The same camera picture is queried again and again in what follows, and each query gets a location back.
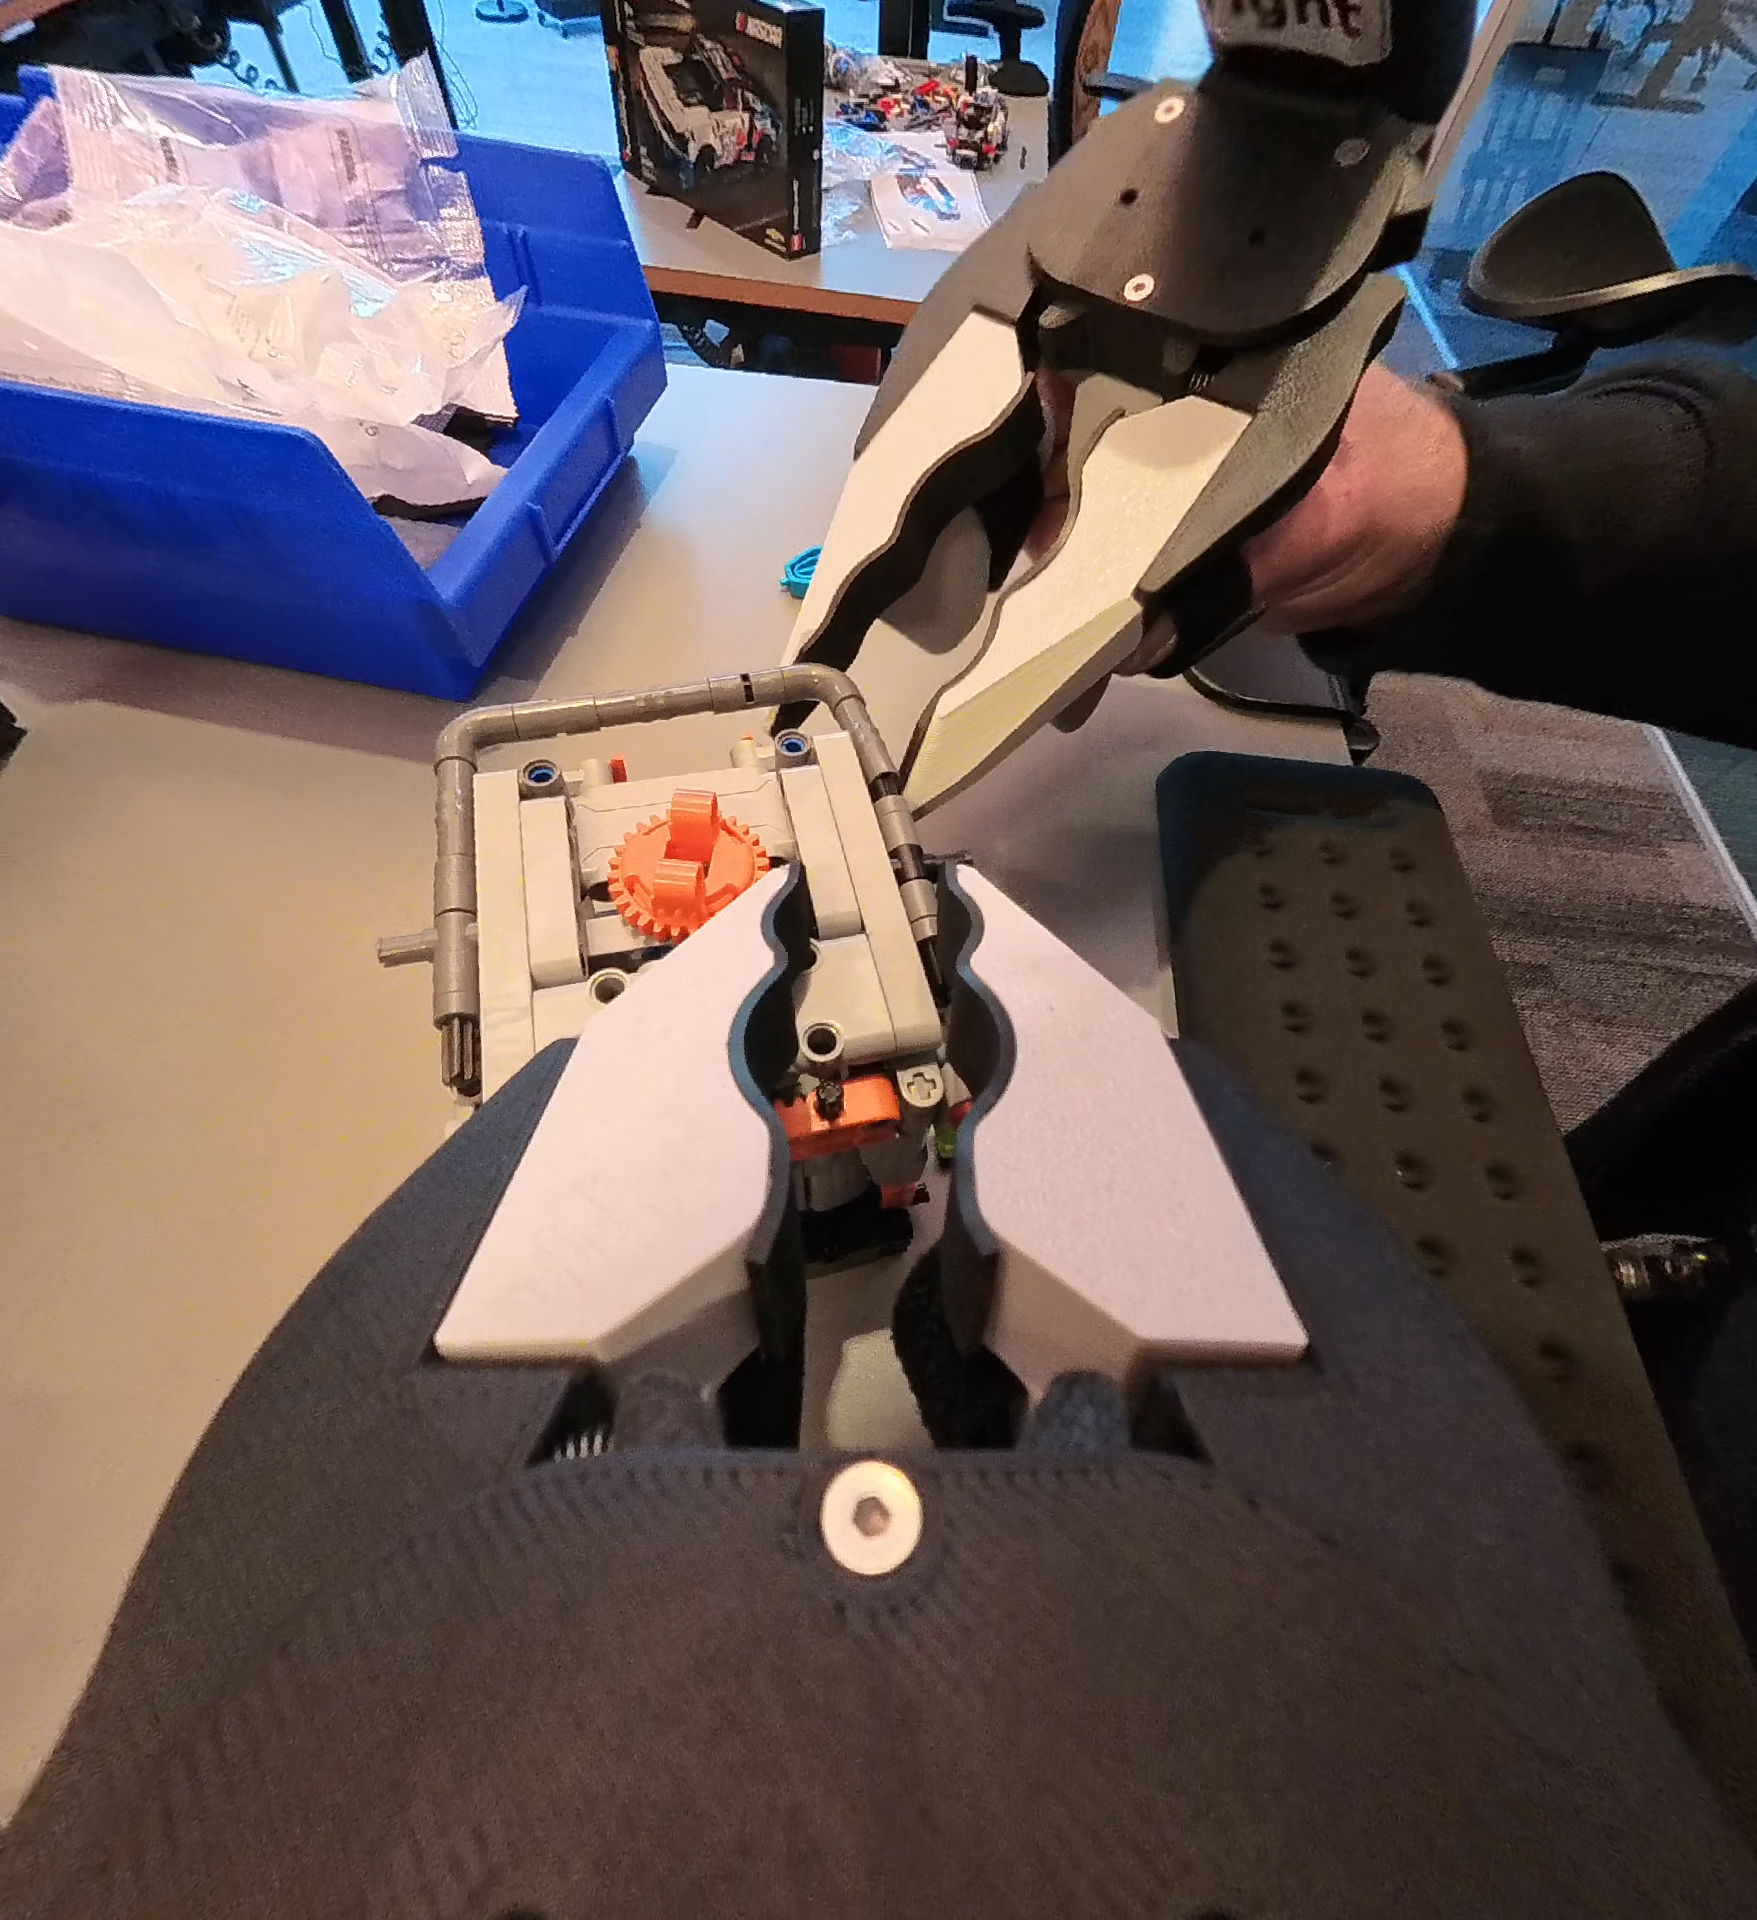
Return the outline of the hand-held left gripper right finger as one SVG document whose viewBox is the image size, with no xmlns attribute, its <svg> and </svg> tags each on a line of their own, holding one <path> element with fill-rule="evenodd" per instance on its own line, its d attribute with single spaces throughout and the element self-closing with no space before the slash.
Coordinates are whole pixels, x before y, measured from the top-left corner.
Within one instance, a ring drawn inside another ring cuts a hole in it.
<svg viewBox="0 0 1757 1920">
<path fill-rule="evenodd" d="M 1286 1379 L 1309 1333 L 1179 1046 L 975 865 L 939 880 L 962 1115 L 939 1230 L 939 1444 L 1058 1387 L 1136 1423 L 1185 1374 Z"/>
</svg>

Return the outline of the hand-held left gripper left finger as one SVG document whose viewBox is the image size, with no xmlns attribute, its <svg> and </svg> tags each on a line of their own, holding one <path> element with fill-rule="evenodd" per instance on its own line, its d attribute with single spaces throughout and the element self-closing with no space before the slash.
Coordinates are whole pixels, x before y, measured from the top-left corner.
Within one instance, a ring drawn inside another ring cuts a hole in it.
<svg viewBox="0 0 1757 1920">
<path fill-rule="evenodd" d="M 808 1283 L 773 1092 L 796 1067 L 811 895 L 788 865 L 565 1048 L 447 1310 L 452 1363 L 675 1375 L 746 1446 L 796 1446 Z"/>
</svg>

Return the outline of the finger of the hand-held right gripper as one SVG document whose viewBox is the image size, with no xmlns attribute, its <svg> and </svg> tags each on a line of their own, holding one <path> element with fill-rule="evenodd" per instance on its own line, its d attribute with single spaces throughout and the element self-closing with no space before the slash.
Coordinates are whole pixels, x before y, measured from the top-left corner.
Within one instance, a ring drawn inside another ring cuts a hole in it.
<svg viewBox="0 0 1757 1920">
<path fill-rule="evenodd" d="M 1035 309 L 1019 319 L 971 311 L 853 457 L 788 666 L 849 671 L 870 627 L 924 572 L 931 546 L 967 506 L 998 488 L 1035 503 L 1012 515 L 1012 549 L 1032 581 L 1012 579 L 975 677 L 1035 676 L 1069 660 L 1072 618 L 1058 612 L 1052 551 L 1076 513 L 1067 444 L 1072 400 L 1044 369 Z"/>
<path fill-rule="evenodd" d="M 1044 562 L 1004 589 L 981 656 L 939 692 L 907 768 L 931 813 L 1127 669 L 1181 667 L 1249 624 L 1226 536 L 1294 472 L 1276 411 L 1183 397 L 1109 420 Z"/>
</svg>

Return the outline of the dark grey elbow connector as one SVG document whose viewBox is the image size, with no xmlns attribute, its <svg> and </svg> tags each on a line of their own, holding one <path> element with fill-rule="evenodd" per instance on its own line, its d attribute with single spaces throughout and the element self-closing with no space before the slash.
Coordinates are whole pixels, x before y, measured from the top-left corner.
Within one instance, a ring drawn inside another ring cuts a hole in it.
<svg viewBox="0 0 1757 1920">
<path fill-rule="evenodd" d="M 865 784 L 899 781 L 897 762 L 881 734 L 875 730 L 865 698 L 849 673 L 825 667 L 796 667 L 796 688 L 799 698 L 829 709 L 840 733 L 843 733 L 859 759 Z"/>
</svg>

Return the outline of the grey white toy robot model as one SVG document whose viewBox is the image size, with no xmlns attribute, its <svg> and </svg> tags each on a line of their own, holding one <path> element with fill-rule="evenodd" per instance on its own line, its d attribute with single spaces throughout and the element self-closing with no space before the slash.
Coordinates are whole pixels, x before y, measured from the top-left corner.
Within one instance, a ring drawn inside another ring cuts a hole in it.
<svg viewBox="0 0 1757 1920">
<path fill-rule="evenodd" d="M 729 761 L 630 781 L 619 756 L 554 748 L 477 773 L 482 1094 L 538 1048 L 578 1041 L 631 981 L 788 865 L 811 895 L 796 974 L 796 1067 L 773 1102 L 803 1221 L 887 1244 L 954 1146 L 939 985 L 907 908 L 849 738 L 743 733 Z"/>
</svg>

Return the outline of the grey axle rod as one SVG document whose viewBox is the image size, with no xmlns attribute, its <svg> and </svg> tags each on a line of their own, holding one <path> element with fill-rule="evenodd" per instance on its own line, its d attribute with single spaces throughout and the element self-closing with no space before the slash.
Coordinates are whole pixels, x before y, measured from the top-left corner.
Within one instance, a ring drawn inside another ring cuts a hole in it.
<svg viewBox="0 0 1757 1920">
<path fill-rule="evenodd" d="M 915 946 L 929 978 L 940 981 L 939 889 L 900 774 L 891 768 L 870 774 L 868 799 L 909 913 Z"/>
<path fill-rule="evenodd" d="M 466 1099 L 482 1094 L 475 781 L 472 761 L 438 761 L 432 925 L 378 946 L 386 969 L 430 964 L 440 1079 Z"/>
</svg>

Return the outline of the person's right forearm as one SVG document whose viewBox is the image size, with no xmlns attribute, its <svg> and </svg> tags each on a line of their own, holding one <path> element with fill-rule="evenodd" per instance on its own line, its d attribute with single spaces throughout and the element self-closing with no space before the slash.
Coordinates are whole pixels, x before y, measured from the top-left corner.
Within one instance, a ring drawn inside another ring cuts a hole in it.
<svg viewBox="0 0 1757 1920">
<path fill-rule="evenodd" d="M 1757 751 L 1757 375 L 1634 363 L 1454 414 L 1457 528 L 1369 669 Z"/>
</svg>

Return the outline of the person's right hand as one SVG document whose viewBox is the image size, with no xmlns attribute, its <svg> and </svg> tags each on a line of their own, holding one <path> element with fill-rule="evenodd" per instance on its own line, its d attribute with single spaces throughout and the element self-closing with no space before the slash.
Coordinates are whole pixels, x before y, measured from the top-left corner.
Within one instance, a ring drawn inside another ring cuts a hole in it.
<svg viewBox="0 0 1757 1920">
<path fill-rule="evenodd" d="M 1466 484 L 1461 416 L 1430 385 L 1369 367 L 1313 486 L 1244 543 L 1247 631 L 1294 636 L 1326 671 L 1357 680 L 1417 666 L 1417 612 Z"/>
</svg>

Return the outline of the wooden background desk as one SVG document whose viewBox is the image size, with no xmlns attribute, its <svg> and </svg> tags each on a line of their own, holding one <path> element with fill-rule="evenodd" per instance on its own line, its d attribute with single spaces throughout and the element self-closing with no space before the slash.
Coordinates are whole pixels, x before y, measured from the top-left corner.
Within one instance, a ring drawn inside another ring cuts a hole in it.
<svg viewBox="0 0 1757 1920">
<path fill-rule="evenodd" d="M 828 161 L 834 183 L 821 199 L 823 247 L 808 256 L 768 253 L 730 229 L 696 221 L 691 207 L 654 195 L 619 168 L 612 179 L 662 319 L 883 346 L 911 323 L 954 256 L 895 247 L 872 207 L 870 181 L 899 168 L 947 163 L 940 130 L 857 131 L 853 153 Z"/>
</svg>

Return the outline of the black perforated pad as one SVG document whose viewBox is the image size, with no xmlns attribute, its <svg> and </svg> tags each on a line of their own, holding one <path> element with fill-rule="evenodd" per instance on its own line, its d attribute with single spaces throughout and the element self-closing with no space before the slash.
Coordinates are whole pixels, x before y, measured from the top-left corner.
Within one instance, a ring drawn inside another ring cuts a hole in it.
<svg viewBox="0 0 1757 1920">
<path fill-rule="evenodd" d="M 1488 921 L 1419 781 L 1156 781 L 1179 1031 L 1442 1285 L 1569 1474 L 1665 1707 L 1757 1844 L 1757 1686 Z"/>
</svg>

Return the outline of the black office chair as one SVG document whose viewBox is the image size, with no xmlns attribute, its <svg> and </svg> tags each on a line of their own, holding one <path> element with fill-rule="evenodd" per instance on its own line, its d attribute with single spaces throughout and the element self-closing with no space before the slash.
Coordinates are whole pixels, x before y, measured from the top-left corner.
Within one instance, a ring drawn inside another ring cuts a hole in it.
<svg viewBox="0 0 1757 1920">
<path fill-rule="evenodd" d="M 1619 174 L 1564 179 L 1512 213 L 1470 256 L 1463 301 L 1551 339 L 1454 372 L 1451 390 L 1466 400 L 1560 393 L 1601 352 L 1757 336 L 1757 275 L 1735 263 L 1678 267 L 1644 195 Z"/>
</svg>

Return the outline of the black toy kit box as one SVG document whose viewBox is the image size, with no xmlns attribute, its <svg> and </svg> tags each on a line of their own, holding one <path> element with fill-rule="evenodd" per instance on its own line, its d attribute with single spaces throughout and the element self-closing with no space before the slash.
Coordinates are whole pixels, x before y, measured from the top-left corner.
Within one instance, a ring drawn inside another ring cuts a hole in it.
<svg viewBox="0 0 1757 1920">
<path fill-rule="evenodd" d="M 820 253 L 823 9 L 601 3 L 626 174 L 780 258 Z"/>
</svg>

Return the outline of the blue storage bin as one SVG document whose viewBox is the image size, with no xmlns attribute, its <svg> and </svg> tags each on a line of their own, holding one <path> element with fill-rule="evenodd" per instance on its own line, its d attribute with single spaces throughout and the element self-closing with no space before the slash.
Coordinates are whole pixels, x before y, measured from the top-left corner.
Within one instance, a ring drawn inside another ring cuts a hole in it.
<svg viewBox="0 0 1757 1920">
<path fill-rule="evenodd" d="M 0 94 L 0 153 L 51 73 Z M 458 701 L 667 392 L 599 158 L 458 136 L 517 405 L 450 519 L 375 506 L 307 429 L 0 379 L 0 613 Z"/>
</svg>

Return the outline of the clear plastic bags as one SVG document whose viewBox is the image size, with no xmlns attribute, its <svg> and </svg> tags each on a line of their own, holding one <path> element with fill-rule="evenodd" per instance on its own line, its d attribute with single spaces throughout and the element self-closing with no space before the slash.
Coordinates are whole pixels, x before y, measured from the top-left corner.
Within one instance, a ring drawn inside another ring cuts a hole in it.
<svg viewBox="0 0 1757 1920">
<path fill-rule="evenodd" d="M 307 429 L 375 506 L 477 509 L 518 411 L 434 64 L 349 96 L 54 67 L 0 153 L 0 379 Z"/>
</svg>

